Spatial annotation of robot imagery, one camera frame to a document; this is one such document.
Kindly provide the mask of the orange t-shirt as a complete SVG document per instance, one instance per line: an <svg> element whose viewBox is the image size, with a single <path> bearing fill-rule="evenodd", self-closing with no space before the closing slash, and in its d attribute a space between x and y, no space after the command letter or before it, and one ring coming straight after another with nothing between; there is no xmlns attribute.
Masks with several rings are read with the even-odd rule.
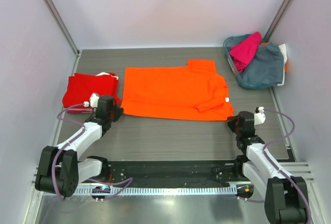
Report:
<svg viewBox="0 0 331 224"><path fill-rule="evenodd" d="M127 115L172 120L226 121L234 114L229 87L209 59L127 68L121 106Z"/></svg>

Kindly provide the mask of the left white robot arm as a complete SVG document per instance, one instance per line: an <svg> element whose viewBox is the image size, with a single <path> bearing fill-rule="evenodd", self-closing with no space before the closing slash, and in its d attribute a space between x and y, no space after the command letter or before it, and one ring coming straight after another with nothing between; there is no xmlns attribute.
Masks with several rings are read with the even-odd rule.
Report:
<svg viewBox="0 0 331 224"><path fill-rule="evenodd" d="M72 196L84 181L95 179L102 183L109 178L110 168L106 158L88 156L83 161L79 159L106 134L124 111L113 96L96 93L82 106L90 107L93 112L85 122L75 121L80 129L57 146L46 146L39 159L35 189L55 194L62 200Z"/></svg>

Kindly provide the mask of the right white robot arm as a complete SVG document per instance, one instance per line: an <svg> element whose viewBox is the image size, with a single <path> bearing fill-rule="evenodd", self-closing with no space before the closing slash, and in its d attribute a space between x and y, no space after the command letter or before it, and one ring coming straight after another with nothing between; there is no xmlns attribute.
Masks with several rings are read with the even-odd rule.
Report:
<svg viewBox="0 0 331 224"><path fill-rule="evenodd" d="M238 180L250 180L264 197L269 223L311 223L306 181L281 166L268 150L271 144L255 133L255 126L265 122L265 111L258 107L253 113L240 111L228 117L227 126L236 135L237 147L242 152L235 159L233 174Z"/></svg>

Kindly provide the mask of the folded red t-shirt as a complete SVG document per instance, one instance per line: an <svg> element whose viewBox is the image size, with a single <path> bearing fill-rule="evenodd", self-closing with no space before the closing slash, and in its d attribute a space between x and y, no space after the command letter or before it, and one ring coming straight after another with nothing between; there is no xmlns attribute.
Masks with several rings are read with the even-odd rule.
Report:
<svg viewBox="0 0 331 224"><path fill-rule="evenodd" d="M89 101L93 93L99 96L112 96L117 103L121 99L117 96L119 78L112 72L101 72L97 75L75 73L68 78L67 90L63 96L63 107Z"/></svg>

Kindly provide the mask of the magenta t-shirt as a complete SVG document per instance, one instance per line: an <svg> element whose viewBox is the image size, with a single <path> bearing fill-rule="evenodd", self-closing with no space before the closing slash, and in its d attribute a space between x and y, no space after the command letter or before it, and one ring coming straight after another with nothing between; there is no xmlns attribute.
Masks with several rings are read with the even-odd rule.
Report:
<svg viewBox="0 0 331 224"><path fill-rule="evenodd" d="M239 73L243 72L252 61L259 45L261 44L261 40L262 36L260 32L255 32L230 49L229 54Z"/></svg>

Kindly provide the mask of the teal laundry basket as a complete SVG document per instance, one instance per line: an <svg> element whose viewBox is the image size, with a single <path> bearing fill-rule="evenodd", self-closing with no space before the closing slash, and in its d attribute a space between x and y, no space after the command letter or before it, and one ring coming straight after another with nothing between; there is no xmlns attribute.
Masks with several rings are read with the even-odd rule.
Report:
<svg viewBox="0 0 331 224"><path fill-rule="evenodd" d="M223 42L223 48L224 48L224 53L225 53L225 58L227 59L230 68L236 78L237 84L244 89L248 90L257 90L257 89L266 89L269 88L270 86L265 85L265 84L254 84L251 85L243 80L242 75L238 72L234 62L233 58L230 55L230 50L233 46L238 45L240 42L244 41L246 38L248 38L251 34L244 34L244 35L239 35L239 36L231 36L227 39L224 40Z"/></svg>

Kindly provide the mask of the white t-shirt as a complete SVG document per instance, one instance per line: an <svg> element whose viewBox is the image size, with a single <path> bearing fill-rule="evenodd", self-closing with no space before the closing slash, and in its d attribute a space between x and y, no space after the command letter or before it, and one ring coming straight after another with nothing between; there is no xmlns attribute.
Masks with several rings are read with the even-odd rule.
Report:
<svg viewBox="0 0 331 224"><path fill-rule="evenodd" d="M286 44L281 44L278 47L283 56L283 63L284 63L284 65L286 65L286 63L288 61L287 46L286 46Z"/></svg>

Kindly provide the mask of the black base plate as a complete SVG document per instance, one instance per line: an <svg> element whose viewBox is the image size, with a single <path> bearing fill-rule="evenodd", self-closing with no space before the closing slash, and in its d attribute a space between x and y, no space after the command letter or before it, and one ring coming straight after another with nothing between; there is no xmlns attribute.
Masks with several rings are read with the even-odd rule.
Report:
<svg viewBox="0 0 331 224"><path fill-rule="evenodd" d="M95 177L107 183L133 178L136 188L213 188L249 184L233 160L109 161L106 173Z"/></svg>

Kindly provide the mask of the left aluminium corner post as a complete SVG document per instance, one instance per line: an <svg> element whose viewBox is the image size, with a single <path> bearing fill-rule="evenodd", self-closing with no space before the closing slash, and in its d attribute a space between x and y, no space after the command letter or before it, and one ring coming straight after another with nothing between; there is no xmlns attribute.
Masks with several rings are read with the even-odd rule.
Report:
<svg viewBox="0 0 331 224"><path fill-rule="evenodd" d="M65 25L61 15L59 14L54 2L52 0L44 0L48 10L50 11L51 15L53 16L56 24L58 25L60 31L64 35L65 39L67 40L69 46L71 47L72 51L76 56L80 54L80 50L75 44L67 26Z"/></svg>

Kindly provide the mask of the aluminium corner post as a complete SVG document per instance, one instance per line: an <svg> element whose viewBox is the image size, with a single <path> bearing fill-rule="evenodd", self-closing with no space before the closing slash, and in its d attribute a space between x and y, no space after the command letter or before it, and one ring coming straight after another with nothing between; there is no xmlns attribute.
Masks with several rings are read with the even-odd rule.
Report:
<svg viewBox="0 0 331 224"><path fill-rule="evenodd" d="M67 26L65 25L61 15L59 14L54 2L52 0L44 0L48 10L50 11L51 15L53 16L56 24L58 25L60 31L64 35L65 39L67 40L69 46L71 47L72 51L76 56L80 54L80 50L75 44Z"/></svg>
<svg viewBox="0 0 331 224"><path fill-rule="evenodd" d="M273 33L275 32L277 26L280 24L282 18L284 17L286 11L288 10L288 8L291 5L291 2L293 0L283 0L280 7L278 8L271 24L269 25L263 39L265 41L269 41L273 35Z"/></svg>

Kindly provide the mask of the right aluminium corner post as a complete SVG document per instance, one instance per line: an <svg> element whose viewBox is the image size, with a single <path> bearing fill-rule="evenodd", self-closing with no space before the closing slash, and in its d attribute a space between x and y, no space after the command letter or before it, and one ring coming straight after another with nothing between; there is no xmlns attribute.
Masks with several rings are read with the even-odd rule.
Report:
<svg viewBox="0 0 331 224"><path fill-rule="evenodd" d="M288 8L291 5L291 2L293 0L283 0L280 7L278 8L271 24L269 25L263 39L265 41L269 41L273 35L273 33L275 32L277 26L280 24L282 18L284 17L286 11L288 10Z"/></svg>

